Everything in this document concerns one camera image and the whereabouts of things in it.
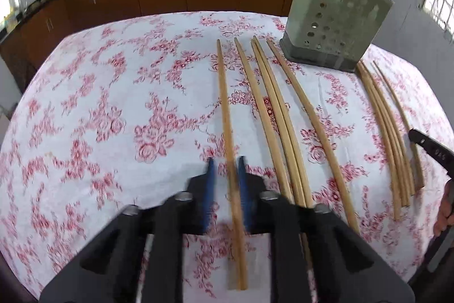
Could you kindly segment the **person's hand at right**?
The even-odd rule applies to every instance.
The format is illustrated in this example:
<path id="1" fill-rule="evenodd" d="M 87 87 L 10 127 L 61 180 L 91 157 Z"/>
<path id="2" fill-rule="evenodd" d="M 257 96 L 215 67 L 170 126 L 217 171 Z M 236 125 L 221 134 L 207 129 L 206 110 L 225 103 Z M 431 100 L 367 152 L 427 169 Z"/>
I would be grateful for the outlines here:
<path id="1" fill-rule="evenodd" d="M 452 202 L 449 200 L 450 187 L 453 180 L 449 180 L 445 185 L 444 194 L 440 202 L 436 222 L 433 226 L 434 236 L 439 237 L 449 226 L 454 225 L 454 215 Z"/>

